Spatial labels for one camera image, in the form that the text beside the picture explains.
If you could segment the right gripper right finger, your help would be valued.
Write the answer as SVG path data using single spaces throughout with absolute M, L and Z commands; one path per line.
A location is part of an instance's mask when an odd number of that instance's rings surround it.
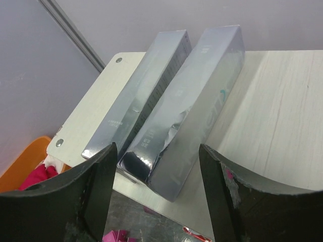
M 261 176 L 206 144 L 199 162 L 216 241 L 322 241 L 322 191 Z

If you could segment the silver Protefix toothpaste box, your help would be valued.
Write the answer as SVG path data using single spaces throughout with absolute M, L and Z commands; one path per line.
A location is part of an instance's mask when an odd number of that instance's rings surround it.
M 173 202 L 244 64 L 238 25 L 208 28 L 166 88 L 118 166 Z

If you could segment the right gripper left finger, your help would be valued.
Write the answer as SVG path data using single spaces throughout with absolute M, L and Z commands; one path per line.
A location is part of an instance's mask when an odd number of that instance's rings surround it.
M 117 156 L 112 143 L 53 178 L 1 193 L 1 241 L 101 241 Z

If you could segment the red 3D toothpaste box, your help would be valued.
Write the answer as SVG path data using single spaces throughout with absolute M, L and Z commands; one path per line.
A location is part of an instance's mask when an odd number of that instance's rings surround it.
M 183 226 L 183 231 L 187 233 L 188 235 L 194 237 L 195 239 L 202 241 L 202 242 L 212 242 L 212 240 L 208 237 L 205 237 L 204 235 L 193 231 L 192 229 Z

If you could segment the silver toothpaste box small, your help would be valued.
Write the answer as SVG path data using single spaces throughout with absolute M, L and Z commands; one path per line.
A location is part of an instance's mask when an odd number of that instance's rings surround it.
M 160 32 L 85 146 L 89 159 L 111 143 L 121 158 L 192 47 L 185 30 Z

